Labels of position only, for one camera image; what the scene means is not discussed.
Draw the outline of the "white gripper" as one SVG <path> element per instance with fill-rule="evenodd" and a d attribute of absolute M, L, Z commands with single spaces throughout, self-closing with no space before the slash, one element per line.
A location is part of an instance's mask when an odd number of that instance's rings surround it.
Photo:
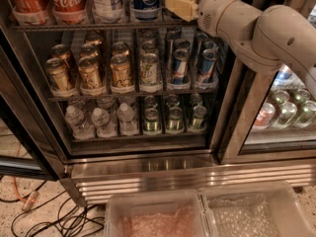
<path fill-rule="evenodd" d="M 198 17 L 201 30 L 230 46 L 259 43 L 257 23 L 263 12 L 241 0 L 165 0 L 165 7 L 187 22 Z"/>

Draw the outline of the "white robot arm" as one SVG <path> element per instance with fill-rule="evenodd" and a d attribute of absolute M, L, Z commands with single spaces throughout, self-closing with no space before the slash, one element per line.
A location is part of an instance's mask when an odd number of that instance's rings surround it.
<path fill-rule="evenodd" d="M 225 40 L 255 72 L 288 66 L 316 95 L 316 30 L 292 8 L 275 5 L 261 11 L 241 0 L 165 0 L 165 8 Z"/>

